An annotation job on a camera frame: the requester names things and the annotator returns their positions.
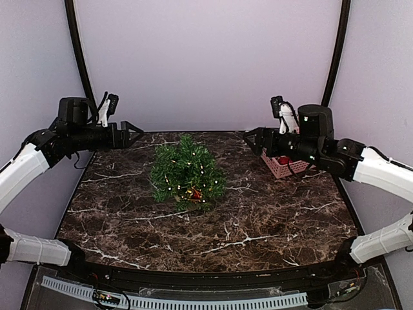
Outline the small green christmas tree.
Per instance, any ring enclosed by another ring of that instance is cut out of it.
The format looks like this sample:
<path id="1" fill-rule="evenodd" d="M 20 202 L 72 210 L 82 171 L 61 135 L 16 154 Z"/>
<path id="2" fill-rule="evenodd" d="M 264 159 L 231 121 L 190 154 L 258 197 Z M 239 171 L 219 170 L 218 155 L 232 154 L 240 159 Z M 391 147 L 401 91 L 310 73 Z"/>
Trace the small green christmas tree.
<path id="1" fill-rule="evenodd" d="M 175 202 L 176 209 L 209 210 L 213 203 L 224 196 L 227 179 L 216 159 L 204 144 L 196 143 L 184 134 L 176 145 L 159 145 L 155 149 L 154 165 L 150 171 L 156 202 Z M 188 188 L 201 190 L 199 203 L 185 200 Z"/>

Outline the red gold drum ornament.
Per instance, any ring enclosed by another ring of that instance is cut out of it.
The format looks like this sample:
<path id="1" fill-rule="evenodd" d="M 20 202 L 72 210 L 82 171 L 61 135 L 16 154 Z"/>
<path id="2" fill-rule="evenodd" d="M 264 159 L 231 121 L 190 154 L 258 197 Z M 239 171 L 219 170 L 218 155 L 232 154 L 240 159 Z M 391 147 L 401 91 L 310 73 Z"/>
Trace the red gold drum ornament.
<path id="1" fill-rule="evenodd" d="M 185 192 L 185 200 L 191 203 L 199 203 L 203 199 L 201 190 L 196 189 L 195 187 L 188 188 Z"/>

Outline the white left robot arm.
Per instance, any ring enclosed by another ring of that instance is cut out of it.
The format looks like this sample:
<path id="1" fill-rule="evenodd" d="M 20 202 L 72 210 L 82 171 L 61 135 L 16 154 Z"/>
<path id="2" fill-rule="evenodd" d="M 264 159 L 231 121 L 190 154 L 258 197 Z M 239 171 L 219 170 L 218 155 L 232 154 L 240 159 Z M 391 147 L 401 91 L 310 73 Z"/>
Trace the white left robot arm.
<path id="1" fill-rule="evenodd" d="M 118 96 L 109 93 L 105 93 L 99 105 L 87 98 L 60 99 L 52 124 L 29 134 L 14 157 L 1 168 L 1 210 L 7 210 L 31 183 L 63 158 L 86 150 L 127 149 L 142 138 L 144 131 L 130 122 L 109 120 L 118 102 Z M 84 282 L 91 276 L 91 268 L 83 258 L 83 251 L 69 241 L 1 227 L 2 264 L 26 262 L 65 267 L 75 280 Z"/>

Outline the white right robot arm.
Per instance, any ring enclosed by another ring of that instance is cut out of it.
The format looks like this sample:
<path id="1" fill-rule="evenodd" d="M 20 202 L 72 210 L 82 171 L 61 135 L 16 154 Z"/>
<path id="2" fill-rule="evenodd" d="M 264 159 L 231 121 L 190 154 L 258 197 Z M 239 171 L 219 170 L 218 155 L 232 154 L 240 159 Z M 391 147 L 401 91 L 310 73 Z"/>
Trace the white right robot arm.
<path id="1" fill-rule="evenodd" d="M 335 138 L 328 107 L 309 104 L 294 109 L 288 102 L 275 102 L 272 112 L 279 127 L 258 127 L 244 133 L 252 152 L 304 161 L 343 180 L 367 229 L 363 236 L 343 242 L 329 267 L 333 279 L 345 279 L 356 264 L 412 248 L 411 166 L 376 147 Z"/>

